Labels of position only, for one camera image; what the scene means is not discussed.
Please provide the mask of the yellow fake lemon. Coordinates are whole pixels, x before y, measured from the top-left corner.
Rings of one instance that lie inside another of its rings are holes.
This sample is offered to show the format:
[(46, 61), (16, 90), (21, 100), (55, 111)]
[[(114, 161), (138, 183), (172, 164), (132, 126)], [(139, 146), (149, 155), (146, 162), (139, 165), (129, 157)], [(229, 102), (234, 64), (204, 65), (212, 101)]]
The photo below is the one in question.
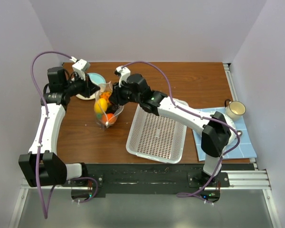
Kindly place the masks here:
[(94, 104), (94, 112), (97, 114), (105, 113), (108, 108), (107, 101), (103, 98), (98, 99), (95, 101)]

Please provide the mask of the clear zip top bag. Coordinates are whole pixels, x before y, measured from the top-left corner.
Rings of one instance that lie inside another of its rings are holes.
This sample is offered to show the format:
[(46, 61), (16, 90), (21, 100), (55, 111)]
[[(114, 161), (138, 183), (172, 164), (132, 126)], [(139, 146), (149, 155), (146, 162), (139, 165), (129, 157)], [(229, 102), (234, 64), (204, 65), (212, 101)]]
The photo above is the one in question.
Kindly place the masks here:
[(124, 107), (109, 101), (109, 98), (113, 93), (113, 84), (111, 82), (100, 84), (99, 87), (100, 90), (95, 93), (93, 109), (97, 124), (101, 128), (107, 129), (116, 123), (119, 115), (124, 110)]

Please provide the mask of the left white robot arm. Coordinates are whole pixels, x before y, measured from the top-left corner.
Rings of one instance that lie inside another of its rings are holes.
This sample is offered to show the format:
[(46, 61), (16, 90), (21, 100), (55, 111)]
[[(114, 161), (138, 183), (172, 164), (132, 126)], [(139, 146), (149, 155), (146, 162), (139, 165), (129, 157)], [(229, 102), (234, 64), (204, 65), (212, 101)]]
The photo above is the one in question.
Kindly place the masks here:
[(47, 77), (37, 134), (28, 153), (20, 155), (19, 166), (31, 187), (63, 185), (71, 179), (77, 186), (85, 186), (89, 181), (86, 165), (65, 164), (57, 155), (57, 139), (70, 98), (77, 94), (88, 98), (100, 87), (78, 68), (69, 74), (63, 67), (53, 67)]

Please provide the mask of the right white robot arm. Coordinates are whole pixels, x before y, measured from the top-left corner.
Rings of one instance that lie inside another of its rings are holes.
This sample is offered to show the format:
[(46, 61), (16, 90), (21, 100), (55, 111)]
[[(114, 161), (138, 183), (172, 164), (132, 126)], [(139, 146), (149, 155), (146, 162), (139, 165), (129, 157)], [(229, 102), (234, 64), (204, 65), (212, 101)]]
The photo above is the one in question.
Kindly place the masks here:
[(219, 181), (223, 152), (235, 138), (222, 113), (209, 114), (183, 105), (165, 93), (152, 90), (140, 74), (115, 83), (109, 101), (114, 105), (137, 103), (147, 113), (170, 118), (197, 132), (206, 154), (202, 181), (209, 187)]

